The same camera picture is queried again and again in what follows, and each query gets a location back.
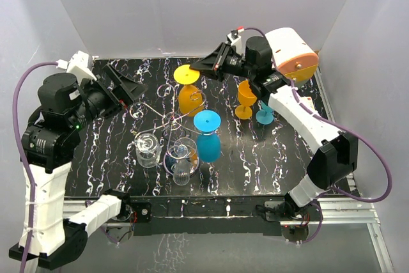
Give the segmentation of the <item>yellow wine glass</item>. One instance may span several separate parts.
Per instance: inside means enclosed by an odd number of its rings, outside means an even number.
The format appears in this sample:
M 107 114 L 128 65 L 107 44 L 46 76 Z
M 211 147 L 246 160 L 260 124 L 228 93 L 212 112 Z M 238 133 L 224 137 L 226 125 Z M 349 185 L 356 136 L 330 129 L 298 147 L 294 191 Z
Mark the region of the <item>yellow wine glass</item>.
M 256 103 L 257 97 L 253 94 L 248 80 L 238 85 L 237 97 L 240 105 L 236 107 L 235 115 L 241 120 L 249 120 L 252 117 L 252 106 Z
M 179 109 L 182 115 L 195 117 L 203 110 L 203 96 L 194 83 L 200 78 L 200 73 L 190 68 L 189 64 L 179 66 L 173 77 L 182 85 L 178 94 Z

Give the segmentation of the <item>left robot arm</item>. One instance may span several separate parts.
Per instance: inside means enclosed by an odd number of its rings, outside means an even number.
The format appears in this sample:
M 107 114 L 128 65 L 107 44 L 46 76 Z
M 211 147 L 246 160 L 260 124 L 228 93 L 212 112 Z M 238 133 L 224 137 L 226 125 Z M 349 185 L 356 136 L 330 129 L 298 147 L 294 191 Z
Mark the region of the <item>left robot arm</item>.
M 63 217 L 66 180 L 81 130 L 134 105 L 147 89 L 112 65 L 105 65 L 104 72 L 111 88 L 87 68 L 48 76 L 38 89 L 40 106 L 26 130 L 20 132 L 13 123 L 26 179 L 23 232 L 9 250 L 14 260 L 37 260 L 41 268 L 58 269 L 78 259 L 90 235 L 108 220 L 126 221 L 131 216 L 130 195 L 109 189 L 84 210 Z

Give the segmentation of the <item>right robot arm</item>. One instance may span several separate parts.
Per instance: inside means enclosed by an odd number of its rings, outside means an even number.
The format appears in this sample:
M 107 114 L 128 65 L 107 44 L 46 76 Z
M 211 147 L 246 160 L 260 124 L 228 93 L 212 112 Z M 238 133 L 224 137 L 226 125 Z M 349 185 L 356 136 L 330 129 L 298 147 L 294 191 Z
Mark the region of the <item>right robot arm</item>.
M 259 205 L 259 212 L 301 219 L 312 201 L 356 170 L 358 139 L 302 105 L 293 81 L 275 68 L 274 52 L 266 37 L 250 37 L 243 56 L 230 43 L 221 43 L 190 67 L 218 81 L 223 81 L 225 74 L 246 78 L 251 93 L 278 112 L 303 137 L 314 154 L 305 176 L 285 194 L 284 201 L 273 208 Z

